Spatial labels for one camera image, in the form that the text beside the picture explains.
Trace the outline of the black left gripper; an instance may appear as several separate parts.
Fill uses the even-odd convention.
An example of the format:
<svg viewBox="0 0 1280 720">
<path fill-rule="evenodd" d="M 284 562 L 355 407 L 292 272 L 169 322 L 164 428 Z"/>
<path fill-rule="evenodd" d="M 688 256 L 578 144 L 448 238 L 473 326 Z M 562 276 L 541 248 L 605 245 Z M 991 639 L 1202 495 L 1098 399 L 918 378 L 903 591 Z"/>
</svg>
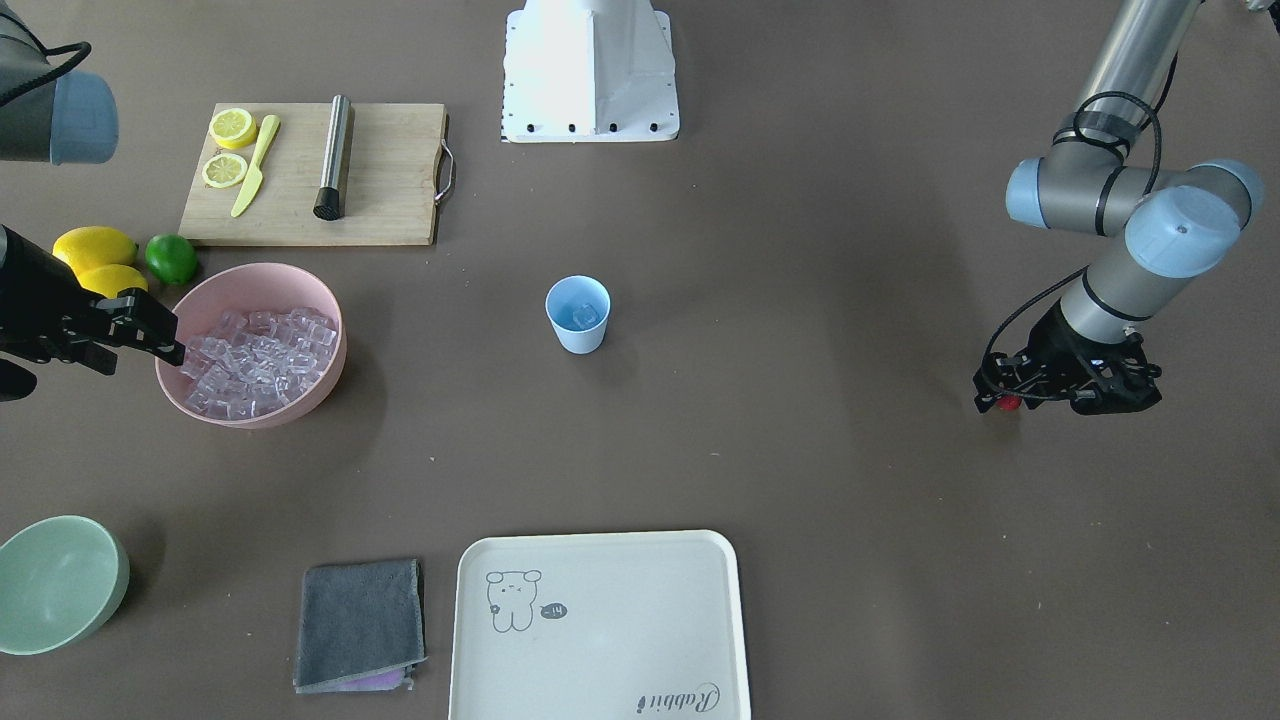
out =
<svg viewBox="0 0 1280 720">
<path fill-rule="evenodd" d="M 1102 345 L 1075 332 L 1056 301 L 1032 327 L 1018 366 L 1020 386 L 1088 386 L 1108 380 Z"/>
</svg>

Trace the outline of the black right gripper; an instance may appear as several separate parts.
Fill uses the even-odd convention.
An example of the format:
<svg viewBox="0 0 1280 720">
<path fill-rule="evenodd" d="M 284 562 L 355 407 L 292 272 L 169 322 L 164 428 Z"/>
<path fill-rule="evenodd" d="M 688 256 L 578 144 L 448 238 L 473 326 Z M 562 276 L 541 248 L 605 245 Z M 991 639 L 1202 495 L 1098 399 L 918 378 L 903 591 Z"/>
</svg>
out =
<svg viewBox="0 0 1280 720">
<path fill-rule="evenodd" d="M 134 348 L 182 366 L 186 346 L 178 318 L 147 291 L 115 299 L 84 290 L 70 268 L 15 231 L 3 227 L 3 351 L 28 363 L 59 360 L 111 374 L 114 348 Z"/>
</svg>

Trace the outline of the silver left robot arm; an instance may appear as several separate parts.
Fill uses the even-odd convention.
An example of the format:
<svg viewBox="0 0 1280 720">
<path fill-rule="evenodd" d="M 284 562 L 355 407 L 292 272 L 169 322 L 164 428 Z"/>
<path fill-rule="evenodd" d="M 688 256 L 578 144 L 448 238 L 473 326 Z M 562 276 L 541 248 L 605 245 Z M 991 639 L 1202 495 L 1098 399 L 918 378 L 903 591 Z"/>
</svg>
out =
<svg viewBox="0 0 1280 720">
<path fill-rule="evenodd" d="M 1261 209 L 1265 187 L 1239 161 L 1162 167 L 1158 100 L 1198 6 L 1123 3 L 1050 150 L 1011 174 L 1014 220 L 1112 246 L 1068 281 L 1023 351 L 986 361 L 992 387 L 1039 398 L 1152 391 L 1161 370 L 1140 325 L 1219 265 Z"/>
</svg>

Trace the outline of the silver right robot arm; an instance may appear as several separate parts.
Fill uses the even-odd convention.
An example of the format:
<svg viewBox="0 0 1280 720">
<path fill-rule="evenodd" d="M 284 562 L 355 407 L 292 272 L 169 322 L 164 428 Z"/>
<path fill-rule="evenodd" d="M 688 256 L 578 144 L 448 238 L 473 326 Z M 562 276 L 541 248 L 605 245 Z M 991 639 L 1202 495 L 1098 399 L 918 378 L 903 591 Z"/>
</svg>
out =
<svg viewBox="0 0 1280 720">
<path fill-rule="evenodd" d="M 78 68 L 91 44 L 50 47 L 8 3 L 1 14 L 3 160 L 108 161 L 118 146 L 119 122 L 108 83 Z M 33 392 L 31 363 L 79 364 L 111 375 L 116 348 L 128 347 L 178 366 L 186 348 L 177 332 L 177 315 L 146 290 L 86 290 L 65 263 L 3 227 L 3 400 Z"/>
</svg>

